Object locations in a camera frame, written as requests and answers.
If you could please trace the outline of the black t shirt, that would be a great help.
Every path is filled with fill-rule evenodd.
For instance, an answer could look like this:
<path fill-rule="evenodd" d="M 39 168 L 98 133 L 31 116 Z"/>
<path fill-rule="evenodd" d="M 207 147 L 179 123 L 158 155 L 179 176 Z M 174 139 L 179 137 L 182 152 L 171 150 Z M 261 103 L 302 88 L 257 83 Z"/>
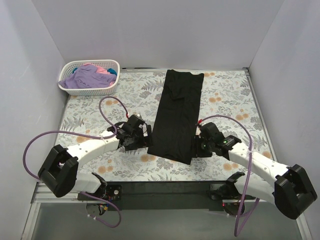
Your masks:
<path fill-rule="evenodd" d="M 203 73 L 173 69 L 166 72 L 148 154 L 187 165 L 191 163 L 203 81 Z"/>

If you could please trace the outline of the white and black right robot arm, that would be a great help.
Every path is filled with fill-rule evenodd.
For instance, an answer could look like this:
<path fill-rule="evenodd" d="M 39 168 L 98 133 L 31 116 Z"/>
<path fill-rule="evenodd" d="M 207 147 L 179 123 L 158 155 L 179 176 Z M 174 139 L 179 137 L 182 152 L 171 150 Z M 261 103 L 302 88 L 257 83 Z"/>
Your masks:
<path fill-rule="evenodd" d="M 245 194 L 274 204 L 292 220 L 297 219 L 318 198 L 302 166 L 287 166 L 258 152 L 250 152 L 239 138 L 224 136 L 212 122 L 199 127 L 199 135 L 193 138 L 193 144 L 195 157 L 208 158 L 216 154 L 258 176 L 247 181 L 246 173 L 237 171 L 213 191 L 218 198 L 237 199 Z"/>

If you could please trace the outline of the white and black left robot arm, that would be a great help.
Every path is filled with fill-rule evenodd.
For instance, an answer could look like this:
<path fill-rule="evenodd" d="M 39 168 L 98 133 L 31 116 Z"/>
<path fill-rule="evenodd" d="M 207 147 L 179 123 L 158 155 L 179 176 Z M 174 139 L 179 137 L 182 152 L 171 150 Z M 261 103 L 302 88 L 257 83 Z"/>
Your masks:
<path fill-rule="evenodd" d="M 80 173 L 79 169 L 107 152 L 150 146 L 152 127 L 134 114 L 126 122 L 118 122 L 92 139 L 67 147 L 54 146 L 37 175 L 57 198 L 75 191 L 85 192 L 95 200 L 109 200 L 113 196 L 108 194 L 107 181 L 95 172 Z"/>

